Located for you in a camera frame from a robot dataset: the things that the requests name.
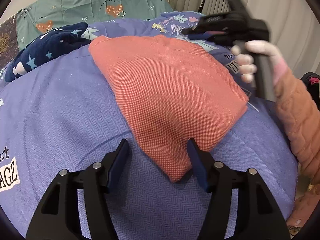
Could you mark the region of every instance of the folded orange garment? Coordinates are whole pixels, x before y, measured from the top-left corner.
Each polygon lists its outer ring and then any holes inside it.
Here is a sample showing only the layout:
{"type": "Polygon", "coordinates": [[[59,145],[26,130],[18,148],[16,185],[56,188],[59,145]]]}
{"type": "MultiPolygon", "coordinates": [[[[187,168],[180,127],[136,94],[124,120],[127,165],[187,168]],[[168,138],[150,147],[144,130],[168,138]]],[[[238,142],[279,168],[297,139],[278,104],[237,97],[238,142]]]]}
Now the folded orange garment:
{"type": "Polygon", "coordinates": [[[100,36],[89,51],[139,146],[171,181],[191,168],[189,138],[210,151],[246,111],[246,94],[199,45],[162,35],[100,36]]]}

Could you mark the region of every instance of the person's hand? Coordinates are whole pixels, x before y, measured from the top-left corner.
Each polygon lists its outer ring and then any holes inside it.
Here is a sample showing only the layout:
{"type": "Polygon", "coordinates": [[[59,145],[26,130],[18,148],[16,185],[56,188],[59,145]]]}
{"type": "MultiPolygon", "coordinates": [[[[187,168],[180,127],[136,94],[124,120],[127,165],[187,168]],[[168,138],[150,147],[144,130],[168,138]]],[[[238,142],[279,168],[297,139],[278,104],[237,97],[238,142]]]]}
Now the person's hand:
{"type": "MultiPolygon", "coordinates": [[[[288,70],[288,65],[281,55],[280,50],[275,45],[267,41],[248,41],[245,48],[253,53],[264,54],[270,57],[273,65],[273,85],[276,85],[282,75],[288,70]]],[[[253,81],[253,74],[256,73],[257,67],[254,65],[253,57],[246,54],[240,54],[240,48],[233,46],[231,52],[236,56],[239,64],[239,72],[245,83],[253,81]]]]}

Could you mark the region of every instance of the metal screw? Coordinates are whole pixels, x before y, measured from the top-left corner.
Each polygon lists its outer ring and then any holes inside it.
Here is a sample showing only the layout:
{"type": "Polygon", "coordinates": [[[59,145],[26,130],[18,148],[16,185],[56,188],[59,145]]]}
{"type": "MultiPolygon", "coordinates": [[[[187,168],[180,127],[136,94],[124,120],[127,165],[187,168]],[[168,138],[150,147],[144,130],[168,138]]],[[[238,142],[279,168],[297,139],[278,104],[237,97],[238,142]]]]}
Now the metal screw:
{"type": "Polygon", "coordinates": [[[218,169],[221,169],[223,167],[223,163],[222,162],[215,162],[214,166],[218,169]]]}
{"type": "Polygon", "coordinates": [[[92,167],[93,167],[94,169],[98,169],[98,168],[100,168],[101,166],[102,166],[102,165],[101,165],[100,162],[96,162],[96,163],[92,164],[92,167]]]}
{"type": "Polygon", "coordinates": [[[68,173],[68,170],[66,170],[66,169],[63,169],[63,170],[59,171],[60,176],[64,176],[67,173],[68,173]]]}
{"type": "Polygon", "coordinates": [[[256,169],[250,168],[250,169],[249,169],[249,173],[250,173],[251,175],[256,175],[258,172],[257,172],[256,169]]]}

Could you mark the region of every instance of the brown sleeve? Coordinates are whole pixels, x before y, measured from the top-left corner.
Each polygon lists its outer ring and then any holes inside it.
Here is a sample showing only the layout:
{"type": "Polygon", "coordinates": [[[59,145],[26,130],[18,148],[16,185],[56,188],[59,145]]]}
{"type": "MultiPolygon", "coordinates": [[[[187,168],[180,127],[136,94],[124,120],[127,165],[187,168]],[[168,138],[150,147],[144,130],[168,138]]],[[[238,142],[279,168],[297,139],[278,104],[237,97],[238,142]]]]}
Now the brown sleeve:
{"type": "Polygon", "coordinates": [[[275,86],[276,108],[302,172],[320,183],[320,112],[304,83],[288,70],[275,86]]]}

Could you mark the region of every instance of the green printed sheet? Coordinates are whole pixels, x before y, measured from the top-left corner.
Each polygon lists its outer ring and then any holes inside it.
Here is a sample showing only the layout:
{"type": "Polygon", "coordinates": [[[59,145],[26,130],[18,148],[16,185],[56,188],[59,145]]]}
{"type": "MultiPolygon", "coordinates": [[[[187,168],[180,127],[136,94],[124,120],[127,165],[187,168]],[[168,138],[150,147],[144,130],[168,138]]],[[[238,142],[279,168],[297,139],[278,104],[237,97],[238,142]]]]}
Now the green printed sheet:
{"type": "Polygon", "coordinates": [[[38,0],[17,14],[19,51],[39,35],[78,22],[154,19],[172,12],[167,0],[38,0]]]}

